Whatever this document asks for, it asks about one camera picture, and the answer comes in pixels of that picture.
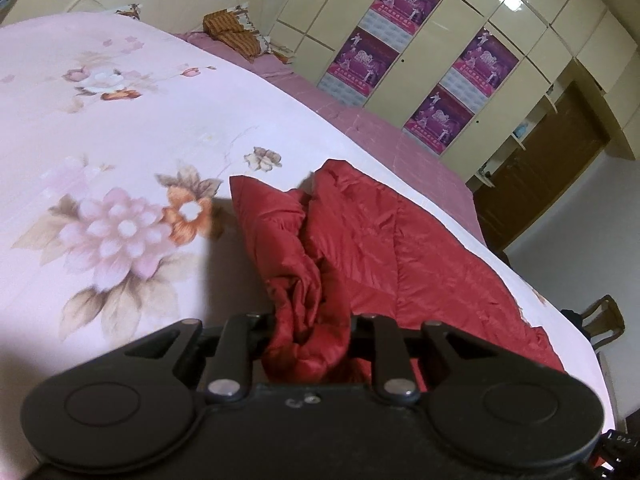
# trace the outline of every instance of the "chair back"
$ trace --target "chair back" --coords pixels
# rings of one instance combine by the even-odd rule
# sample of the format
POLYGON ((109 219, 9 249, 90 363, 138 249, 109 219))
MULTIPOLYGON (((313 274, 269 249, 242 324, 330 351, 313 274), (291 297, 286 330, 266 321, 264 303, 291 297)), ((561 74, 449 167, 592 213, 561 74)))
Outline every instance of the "chair back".
POLYGON ((596 336, 612 332, 612 335, 593 342, 594 350, 611 343, 625 331, 625 321, 620 314, 618 304, 609 294, 593 303, 581 316, 582 320, 589 319, 584 329, 591 335, 592 342, 596 336))

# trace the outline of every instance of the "brown door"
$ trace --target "brown door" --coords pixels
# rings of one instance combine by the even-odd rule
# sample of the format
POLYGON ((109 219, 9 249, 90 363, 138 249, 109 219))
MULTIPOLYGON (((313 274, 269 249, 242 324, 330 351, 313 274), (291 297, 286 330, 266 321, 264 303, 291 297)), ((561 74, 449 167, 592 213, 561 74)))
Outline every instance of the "brown door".
POLYGON ((482 186, 474 200, 487 246, 501 252, 545 212, 608 142, 575 84, 482 186))

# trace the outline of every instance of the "pink bedsheet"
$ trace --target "pink bedsheet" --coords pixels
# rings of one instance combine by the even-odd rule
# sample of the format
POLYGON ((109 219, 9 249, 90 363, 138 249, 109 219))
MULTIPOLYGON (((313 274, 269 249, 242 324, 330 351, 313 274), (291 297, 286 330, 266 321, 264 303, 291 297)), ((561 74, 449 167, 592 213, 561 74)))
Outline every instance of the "pink bedsheet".
POLYGON ((261 76, 311 108, 484 244, 473 194, 459 176, 441 164, 419 140, 364 108, 341 104, 293 73, 275 56, 261 56, 251 64, 224 43, 202 32, 177 34, 177 37, 261 76))

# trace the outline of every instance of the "red puffy jacket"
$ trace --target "red puffy jacket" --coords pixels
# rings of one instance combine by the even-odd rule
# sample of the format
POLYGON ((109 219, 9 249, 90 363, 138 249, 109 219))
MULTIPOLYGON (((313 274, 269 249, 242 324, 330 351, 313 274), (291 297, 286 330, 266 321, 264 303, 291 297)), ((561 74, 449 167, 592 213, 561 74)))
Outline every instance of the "red puffy jacket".
POLYGON ((495 271, 430 213, 345 161, 316 171, 311 195, 233 176, 248 254, 276 308, 263 364, 272 380, 364 380, 345 358, 351 314, 417 329, 436 319, 562 370, 495 271))

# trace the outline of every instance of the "screw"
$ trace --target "screw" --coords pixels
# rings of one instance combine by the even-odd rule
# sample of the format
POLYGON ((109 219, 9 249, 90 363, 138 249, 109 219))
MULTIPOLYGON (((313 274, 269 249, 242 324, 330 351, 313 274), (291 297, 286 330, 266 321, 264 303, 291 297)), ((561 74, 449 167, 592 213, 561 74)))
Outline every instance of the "screw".
POLYGON ((289 406, 290 408, 302 408, 302 401, 301 400, 295 400, 295 399, 287 399, 284 401, 284 403, 289 406))
POLYGON ((318 404, 318 403, 322 402, 322 399, 319 396, 315 395, 315 394, 306 394, 305 402, 307 404, 318 404))
POLYGON ((415 391, 415 383, 409 379, 389 379, 385 383, 388 394, 407 397, 415 391))
POLYGON ((207 386, 212 394, 223 397, 231 397, 240 391, 240 383, 233 379, 216 379, 207 386))

